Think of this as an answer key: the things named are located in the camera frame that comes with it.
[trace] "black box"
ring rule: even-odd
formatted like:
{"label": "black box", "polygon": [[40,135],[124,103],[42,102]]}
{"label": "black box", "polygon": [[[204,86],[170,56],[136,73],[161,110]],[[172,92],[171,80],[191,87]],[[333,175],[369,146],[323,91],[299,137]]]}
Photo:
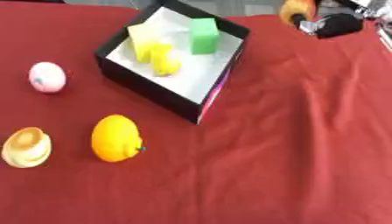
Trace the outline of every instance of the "black box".
{"label": "black box", "polygon": [[[218,29],[220,32],[225,32],[224,35],[227,35],[227,39],[239,39],[238,47],[235,47],[232,54],[229,55],[228,52],[223,51],[224,53],[227,53],[229,57],[226,58],[227,63],[224,66],[221,64],[221,67],[216,68],[217,71],[220,70],[218,74],[214,74],[208,77],[207,75],[203,74],[203,77],[205,76],[206,79],[213,79],[213,82],[206,82],[206,85],[203,83],[203,88],[207,88],[209,86],[211,87],[209,87],[207,91],[203,89],[204,93],[206,94],[198,94],[197,97],[195,97],[195,99],[198,98],[197,100],[191,99],[191,97],[185,96],[184,94],[179,94],[176,91],[169,89],[168,87],[164,87],[161,84],[157,84],[151,80],[153,78],[143,76],[138,72],[132,71],[129,68],[120,65],[121,63],[114,62],[113,59],[108,58],[111,56],[110,54],[114,51],[117,51],[121,45],[125,45],[124,43],[129,37],[126,27],[129,25],[141,24],[148,20],[151,16],[162,11],[174,11],[181,14],[181,17],[186,16],[187,18],[215,18]],[[173,16],[178,17],[179,14],[177,15],[177,13],[173,13]],[[165,108],[177,113],[180,116],[183,116],[193,123],[199,123],[203,115],[211,106],[217,94],[220,92],[221,87],[230,73],[231,67],[238,60],[245,45],[245,39],[248,35],[248,28],[234,24],[233,22],[230,22],[221,17],[216,17],[186,3],[172,0],[165,3],[155,3],[143,10],[138,16],[131,20],[129,24],[126,24],[118,33],[113,35],[109,41],[100,46],[95,51],[95,57],[103,74],[111,80],[125,86],[126,88],[138,92],[140,95],[149,98],[150,100],[164,106]]]}

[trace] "orange object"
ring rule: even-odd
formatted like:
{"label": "orange object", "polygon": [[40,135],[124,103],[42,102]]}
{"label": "orange object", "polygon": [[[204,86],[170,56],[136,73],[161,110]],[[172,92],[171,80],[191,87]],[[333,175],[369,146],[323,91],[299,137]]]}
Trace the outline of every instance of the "orange object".
{"label": "orange object", "polygon": [[132,158],[144,150],[137,126],[122,115],[100,120],[94,127],[91,145],[95,155],[107,162]]}
{"label": "orange object", "polygon": [[301,14],[306,20],[313,20],[316,13],[314,0],[286,0],[280,10],[280,18],[288,25],[293,25],[291,18],[295,14]]}

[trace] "white egg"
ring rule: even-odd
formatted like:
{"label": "white egg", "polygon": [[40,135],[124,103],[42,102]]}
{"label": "white egg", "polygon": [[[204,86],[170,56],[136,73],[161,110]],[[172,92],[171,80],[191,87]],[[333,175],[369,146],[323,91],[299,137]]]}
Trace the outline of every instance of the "white egg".
{"label": "white egg", "polygon": [[42,93],[57,93],[66,85],[66,74],[51,62],[39,62],[29,72],[32,86]]}

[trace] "toy food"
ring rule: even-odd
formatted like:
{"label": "toy food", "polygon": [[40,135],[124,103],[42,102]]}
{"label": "toy food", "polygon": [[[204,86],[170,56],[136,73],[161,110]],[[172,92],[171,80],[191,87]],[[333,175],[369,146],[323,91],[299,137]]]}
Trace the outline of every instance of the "toy food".
{"label": "toy food", "polygon": [[192,54],[215,53],[220,34],[214,18],[194,18],[190,33]]}
{"label": "toy food", "polygon": [[313,20],[316,13],[316,3],[314,0],[286,0],[280,10],[280,18],[288,25],[294,25],[294,17],[301,17],[304,20]]}
{"label": "toy food", "polygon": [[179,70],[181,66],[179,57],[175,57],[171,51],[171,45],[155,45],[152,48],[151,64],[158,76],[175,74]]}
{"label": "toy food", "polygon": [[66,85],[66,75],[56,64],[39,62],[30,69],[29,81],[39,92],[57,93]]}
{"label": "toy food", "polygon": [[107,162],[118,162],[143,151],[137,126],[122,115],[110,115],[98,122],[91,136],[95,155]]}
{"label": "toy food", "polygon": [[51,154],[50,137],[39,128],[15,132],[3,145],[2,157],[13,167],[27,168],[44,163]]}

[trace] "round pastry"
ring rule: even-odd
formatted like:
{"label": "round pastry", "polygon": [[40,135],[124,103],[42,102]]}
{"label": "round pastry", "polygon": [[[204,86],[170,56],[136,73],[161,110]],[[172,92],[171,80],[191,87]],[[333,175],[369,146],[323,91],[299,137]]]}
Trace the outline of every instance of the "round pastry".
{"label": "round pastry", "polygon": [[44,163],[51,150],[51,139],[47,134],[38,128],[25,128],[7,139],[2,157],[8,165],[27,168]]}

